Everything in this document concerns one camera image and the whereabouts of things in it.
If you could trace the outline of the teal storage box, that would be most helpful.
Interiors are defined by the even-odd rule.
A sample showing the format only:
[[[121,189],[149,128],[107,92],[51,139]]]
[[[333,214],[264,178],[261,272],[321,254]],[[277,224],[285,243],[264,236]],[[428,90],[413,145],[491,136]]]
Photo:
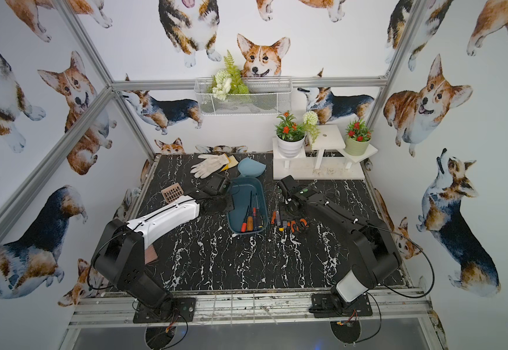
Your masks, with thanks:
[[[252,207],[254,195],[258,195],[259,228],[251,232],[241,233],[241,226],[245,212],[249,206],[250,192],[252,192]],[[227,214],[228,226],[237,235],[262,233],[268,225],[267,205],[262,183],[255,177],[240,177],[231,181],[231,194],[235,209]]]

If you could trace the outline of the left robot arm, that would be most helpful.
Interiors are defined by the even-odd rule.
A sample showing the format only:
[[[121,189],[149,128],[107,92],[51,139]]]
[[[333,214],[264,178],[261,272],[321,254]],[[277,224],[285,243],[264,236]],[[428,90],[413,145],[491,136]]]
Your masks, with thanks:
[[[142,217],[106,224],[94,251],[91,266],[116,289],[136,298],[156,319],[167,320],[176,313],[172,294],[145,272],[145,251],[169,231],[201,215],[221,214],[233,209],[231,181],[211,176],[204,187],[192,189],[166,206]]]

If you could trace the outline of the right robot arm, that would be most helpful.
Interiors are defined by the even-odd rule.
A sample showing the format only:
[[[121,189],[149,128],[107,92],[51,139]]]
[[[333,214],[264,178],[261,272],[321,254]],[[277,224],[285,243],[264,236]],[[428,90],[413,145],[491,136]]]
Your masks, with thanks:
[[[292,176],[280,179],[277,185],[291,215],[322,223],[347,245],[349,272],[331,290],[336,310],[351,306],[398,270],[402,259],[384,221],[357,216],[322,192],[299,185]]]

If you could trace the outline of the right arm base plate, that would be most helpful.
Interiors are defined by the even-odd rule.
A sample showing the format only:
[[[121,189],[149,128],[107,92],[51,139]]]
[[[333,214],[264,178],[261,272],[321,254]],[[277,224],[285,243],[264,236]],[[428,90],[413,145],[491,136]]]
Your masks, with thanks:
[[[318,293],[311,297],[309,313],[315,318],[372,316],[372,306],[367,295],[360,295],[353,302],[346,302],[337,294]]]

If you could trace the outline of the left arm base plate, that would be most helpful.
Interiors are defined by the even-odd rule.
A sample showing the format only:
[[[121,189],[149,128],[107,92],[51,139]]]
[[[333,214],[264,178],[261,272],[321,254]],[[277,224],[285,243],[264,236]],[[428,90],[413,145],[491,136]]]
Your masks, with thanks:
[[[194,319],[196,302],[194,297],[174,297],[153,309],[138,302],[132,305],[135,311],[133,323],[191,322]]]

